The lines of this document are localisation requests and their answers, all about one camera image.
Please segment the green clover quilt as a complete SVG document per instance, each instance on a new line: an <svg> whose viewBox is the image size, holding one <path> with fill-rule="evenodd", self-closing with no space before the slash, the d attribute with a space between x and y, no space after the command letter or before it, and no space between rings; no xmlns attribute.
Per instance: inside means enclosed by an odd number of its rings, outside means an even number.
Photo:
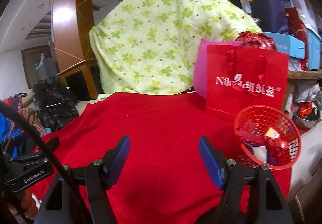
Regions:
<svg viewBox="0 0 322 224"><path fill-rule="evenodd" d="M228 0L123 0L89 32L105 94L190 89L202 40L261 30Z"/></svg>

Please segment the navy backpack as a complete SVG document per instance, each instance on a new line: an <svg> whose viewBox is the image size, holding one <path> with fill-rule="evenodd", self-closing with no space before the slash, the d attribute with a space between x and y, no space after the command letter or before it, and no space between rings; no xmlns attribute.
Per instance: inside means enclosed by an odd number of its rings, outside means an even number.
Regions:
<svg viewBox="0 0 322 224"><path fill-rule="evenodd" d="M282 0L248 0L252 16L260 19L264 32L288 34L289 26Z"/></svg>

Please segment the orange white medicine box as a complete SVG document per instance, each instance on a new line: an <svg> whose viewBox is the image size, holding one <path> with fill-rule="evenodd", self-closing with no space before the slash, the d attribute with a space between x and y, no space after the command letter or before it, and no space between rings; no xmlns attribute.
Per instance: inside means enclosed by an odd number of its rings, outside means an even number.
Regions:
<svg viewBox="0 0 322 224"><path fill-rule="evenodd" d="M269 128L264 136L271 139L278 139L280 137L280 134L275 129Z"/></svg>

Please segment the black puffer jacket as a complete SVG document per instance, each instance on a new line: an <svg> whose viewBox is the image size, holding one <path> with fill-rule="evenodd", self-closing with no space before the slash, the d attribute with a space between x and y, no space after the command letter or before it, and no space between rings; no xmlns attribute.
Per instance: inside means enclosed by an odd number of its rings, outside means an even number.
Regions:
<svg viewBox="0 0 322 224"><path fill-rule="evenodd" d="M59 131L79 116L75 99L59 76L38 81L33 85L32 99L40 122L52 132Z"/></svg>

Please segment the magenta pillow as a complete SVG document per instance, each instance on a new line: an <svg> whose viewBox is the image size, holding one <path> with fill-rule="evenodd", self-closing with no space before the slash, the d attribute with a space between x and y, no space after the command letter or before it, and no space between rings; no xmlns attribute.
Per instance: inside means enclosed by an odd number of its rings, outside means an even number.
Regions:
<svg viewBox="0 0 322 224"><path fill-rule="evenodd" d="M193 86L198 95L206 98L207 93L207 46L208 45L223 45L223 46L241 46L242 42L228 41L228 42L212 42L201 40L199 44L199 51L195 61Z"/></svg>

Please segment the metal bowl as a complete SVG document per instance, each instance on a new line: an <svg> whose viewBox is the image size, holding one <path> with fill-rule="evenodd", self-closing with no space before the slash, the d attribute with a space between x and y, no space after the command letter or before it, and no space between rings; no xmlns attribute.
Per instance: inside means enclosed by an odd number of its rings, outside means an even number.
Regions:
<svg viewBox="0 0 322 224"><path fill-rule="evenodd" d="M299 129L311 129L321 120L318 105L315 101L298 103L295 106L292 120Z"/></svg>

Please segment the red fleece blanket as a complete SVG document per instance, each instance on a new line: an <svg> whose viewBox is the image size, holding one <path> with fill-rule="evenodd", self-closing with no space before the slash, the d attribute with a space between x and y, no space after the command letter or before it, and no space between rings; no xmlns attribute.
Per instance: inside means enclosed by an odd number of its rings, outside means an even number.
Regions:
<svg viewBox="0 0 322 224"><path fill-rule="evenodd" d="M237 159L241 146L233 123L207 115L205 105L194 93L115 93L43 140L58 138L56 157L77 168L101 159L127 136L128 158L107 192L117 222L210 223L223 193L211 182L199 139L207 137L227 159Z"/></svg>

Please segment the light blue box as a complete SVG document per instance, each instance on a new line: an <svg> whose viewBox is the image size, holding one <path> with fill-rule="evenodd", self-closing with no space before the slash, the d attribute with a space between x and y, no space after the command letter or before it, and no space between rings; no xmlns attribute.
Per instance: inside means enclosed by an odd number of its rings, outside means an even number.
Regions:
<svg viewBox="0 0 322 224"><path fill-rule="evenodd" d="M264 34L274 39L277 51L289 54L292 58L304 59L305 43L303 41L287 34L274 32L264 32Z"/></svg>

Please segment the wooden cabinet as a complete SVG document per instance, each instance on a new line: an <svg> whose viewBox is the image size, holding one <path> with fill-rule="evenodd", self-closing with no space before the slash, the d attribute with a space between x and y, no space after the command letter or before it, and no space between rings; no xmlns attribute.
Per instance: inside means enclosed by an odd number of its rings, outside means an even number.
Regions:
<svg viewBox="0 0 322 224"><path fill-rule="evenodd" d="M80 101L95 100L99 94L104 93L96 58L82 60L59 72L57 76Z"/></svg>

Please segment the blue garment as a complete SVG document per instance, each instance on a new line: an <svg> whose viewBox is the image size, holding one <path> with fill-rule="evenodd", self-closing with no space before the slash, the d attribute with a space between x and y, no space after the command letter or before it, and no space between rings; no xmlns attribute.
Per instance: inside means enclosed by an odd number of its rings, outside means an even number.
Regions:
<svg viewBox="0 0 322 224"><path fill-rule="evenodd" d="M21 130L14 129L11 121L1 114L1 149L4 153L8 153L12 158L18 156L19 139Z"/></svg>

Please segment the striped brown scarf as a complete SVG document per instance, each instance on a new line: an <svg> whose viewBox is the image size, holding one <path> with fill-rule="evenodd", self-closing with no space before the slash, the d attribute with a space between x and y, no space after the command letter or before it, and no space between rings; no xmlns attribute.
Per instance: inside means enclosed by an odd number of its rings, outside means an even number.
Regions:
<svg viewBox="0 0 322 224"><path fill-rule="evenodd" d="M37 117L36 111L31 107L24 107L18 110L18 114L24 118L31 126L33 126L39 133L40 136L43 137L47 134L45 128L42 126L41 121ZM16 137L19 135L24 136L25 132L20 126L16 124L16 122L9 120L10 128L8 137Z"/></svg>

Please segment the red plastic mesh basket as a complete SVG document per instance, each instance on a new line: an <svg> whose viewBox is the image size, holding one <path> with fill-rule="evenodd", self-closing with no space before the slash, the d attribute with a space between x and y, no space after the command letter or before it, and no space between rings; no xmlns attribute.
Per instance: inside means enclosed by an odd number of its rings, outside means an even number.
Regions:
<svg viewBox="0 0 322 224"><path fill-rule="evenodd" d="M270 170L280 171L299 158L300 133L277 109L263 105L244 108L235 119L234 131L241 149L237 159L244 166L266 164Z"/></svg>

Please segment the red paper gift bag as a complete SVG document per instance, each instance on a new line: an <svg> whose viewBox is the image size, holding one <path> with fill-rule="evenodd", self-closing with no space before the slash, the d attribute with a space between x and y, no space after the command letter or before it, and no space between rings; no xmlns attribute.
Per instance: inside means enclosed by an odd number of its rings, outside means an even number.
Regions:
<svg viewBox="0 0 322 224"><path fill-rule="evenodd" d="M248 106L281 109L288 79L289 55L246 46L207 47L208 115L234 122Z"/></svg>

